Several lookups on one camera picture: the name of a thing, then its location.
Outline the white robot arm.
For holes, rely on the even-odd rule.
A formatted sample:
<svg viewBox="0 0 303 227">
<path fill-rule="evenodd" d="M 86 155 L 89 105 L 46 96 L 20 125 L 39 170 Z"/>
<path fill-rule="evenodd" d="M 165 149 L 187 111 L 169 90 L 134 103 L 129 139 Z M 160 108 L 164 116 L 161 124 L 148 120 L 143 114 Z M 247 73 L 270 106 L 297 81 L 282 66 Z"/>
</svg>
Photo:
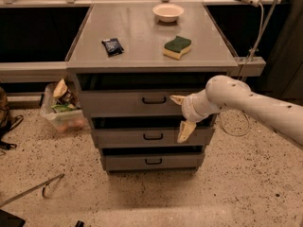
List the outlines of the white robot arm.
<svg viewBox="0 0 303 227">
<path fill-rule="evenodd" d="M 256 94 L 243 81 L 228 76 L 211 78 L 199 93 L 170 96 L 181 106 L 185 121 L 180 123 L 178 143 L 184 143 L 198 122 L 211 114 L 230 109 L 241 111 L 277 133 L 295 146 L 303 148 L 303 107 Z"/>
</svg>

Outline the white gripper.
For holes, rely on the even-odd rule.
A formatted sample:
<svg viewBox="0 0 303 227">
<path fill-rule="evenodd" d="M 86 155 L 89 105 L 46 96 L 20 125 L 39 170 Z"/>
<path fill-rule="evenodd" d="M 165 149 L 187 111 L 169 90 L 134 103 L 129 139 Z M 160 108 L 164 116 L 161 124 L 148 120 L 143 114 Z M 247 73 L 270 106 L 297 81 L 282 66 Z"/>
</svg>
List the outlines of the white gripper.
<svg viewBox="0 0 303 227">
<path fill-rule="evenodd" d="M 209 117 L 209 103 L 206 96 L 191 94 L 189 96 L 171 95 L 169 97 L 177 105 L 182 104 L 182 114 L 186 121 L 182 121 L 177 137 L 178 143 L 184 143 L 194 132 L 197 122 Z"/>
</svg>

